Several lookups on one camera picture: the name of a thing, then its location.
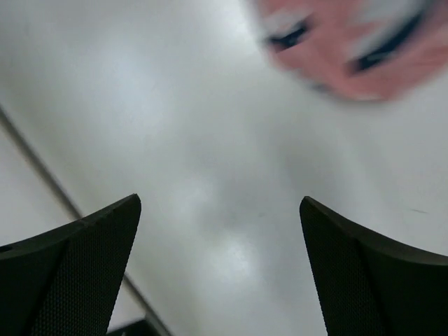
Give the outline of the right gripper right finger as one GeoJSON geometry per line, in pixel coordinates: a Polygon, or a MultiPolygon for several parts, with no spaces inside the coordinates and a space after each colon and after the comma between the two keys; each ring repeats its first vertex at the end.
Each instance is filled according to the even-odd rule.
{"type": "Polygon", "coordinates": [[[328,335],[446,335],[447,257],[352,222],[311,197],[300,220],[328,335]]]}

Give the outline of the pink shark print shorts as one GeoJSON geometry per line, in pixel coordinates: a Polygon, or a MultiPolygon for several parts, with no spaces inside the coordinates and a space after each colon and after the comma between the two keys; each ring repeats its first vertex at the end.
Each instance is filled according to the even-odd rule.
{"type": "Polygon", "coordinates": [[[447,66],[446,1],[256,1],[281,68],[354,101],[398,97],[447,66]]]}

